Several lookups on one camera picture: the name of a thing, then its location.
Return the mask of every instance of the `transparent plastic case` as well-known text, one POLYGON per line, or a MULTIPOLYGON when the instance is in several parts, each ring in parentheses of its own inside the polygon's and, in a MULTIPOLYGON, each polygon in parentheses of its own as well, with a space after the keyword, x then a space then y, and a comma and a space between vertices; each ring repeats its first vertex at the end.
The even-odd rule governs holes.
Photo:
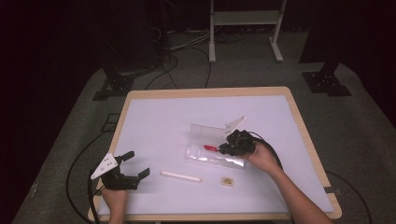
POLYGON ((245 161, 230 155, 222 155, 217 148, 226 143, 224 129, 191 125, 191 143, 186 151, 186 159, 204 164, 224 166, 234 169, 245 169, 245 161))

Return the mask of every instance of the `gray carpet floor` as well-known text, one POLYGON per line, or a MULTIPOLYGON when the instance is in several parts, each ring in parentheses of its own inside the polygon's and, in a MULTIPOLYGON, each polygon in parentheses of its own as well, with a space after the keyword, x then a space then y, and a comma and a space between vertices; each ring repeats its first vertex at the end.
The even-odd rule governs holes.
MULTIPOLYGON (((396 222, 396 131, 361 85, 359 77, 340 64, 335 72, 352 96, 329 97, 312 93, 302 72, 316 72, 322 63, 298 63, 307 33, 281 32, 278 45, 284 57, 277 63, 268 42, 270 33, 245 34, 241 41, 216 45, 216 63, 209 63, 197 49, 175 52, 177 66, 170 72, 179 89, 286 86, 290 88, 325 170, 347 180, 361 194, 370 209, 373 223, 396 222)), ((170 34, 172 46, 196 38, 170 34)), ((208 52, 207 42, 195 48, 208 52)), ((164 63, 170 68, 175 60, 164 63)), ((135 79, 132 90, 144 90, 161 74, 158 68, 135 79)), ((66 178, 75 158, 101 134, 107 116, 120 113, 125 97, 93 101, 106 80, 103 70, 92 78, 78 97, 39 175, 36 187, 26 196, 14 223, 83 223, 66 197, 66 178)), ((171 78, 157 78, 149 89, 174 89, 171 78)), ((79 157, 69 176, 70 197, 86 216, 88 172, 108 151, 112 133, 103 133, 79 157)), ((368 223, 361 198, 344 180, 328 175, 337 189, 343 210, 335 223, 368 223)))

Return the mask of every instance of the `white metal stand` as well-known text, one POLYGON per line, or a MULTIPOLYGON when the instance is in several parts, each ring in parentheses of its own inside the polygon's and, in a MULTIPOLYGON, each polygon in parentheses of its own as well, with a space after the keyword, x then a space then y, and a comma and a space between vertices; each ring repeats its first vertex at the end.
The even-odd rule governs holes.
POLYGON ((276 61, 283 62, 277 46, 277 37, 282 23, 287 0, 282 0, 279 10, 266 11, 218 11, 215 12, 214 0, 210 2, 210 40, 209 40, 209 61, 216 61, 215 53, 215 25, 254 25, 254 24, 274 24, 276 26, 274 36, 269 37, 271 48, 275 54, 276 61))

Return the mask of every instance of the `person's right hand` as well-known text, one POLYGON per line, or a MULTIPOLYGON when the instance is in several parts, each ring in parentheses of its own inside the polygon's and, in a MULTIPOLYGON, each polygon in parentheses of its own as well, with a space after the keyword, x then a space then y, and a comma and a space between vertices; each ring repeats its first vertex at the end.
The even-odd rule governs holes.
POLYGON ((274 155, 265 145, 259 142, 254 142, 254 144, 256 145, 254 152, 245 155, 244 159, 268 174, 271 174, 275 169, 280 169, 274 155))

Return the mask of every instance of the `white stick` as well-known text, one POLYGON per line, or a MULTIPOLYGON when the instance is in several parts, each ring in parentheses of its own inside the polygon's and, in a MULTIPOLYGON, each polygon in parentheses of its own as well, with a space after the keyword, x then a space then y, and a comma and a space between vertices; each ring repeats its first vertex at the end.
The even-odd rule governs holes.
POLYGON ((167 171, 161 171, 161 175, 168 175, 168 176, 177 177, 180 179, 187 179, 187 180, 192 180, 192 181, 196 181, 196 182, 202 182, 202 178, 199 178, 199 177, 190 176, 190 175, 179 175, 179 174, 175 174, 175 173, 171 173, 171 172, 167 172, 167 171))

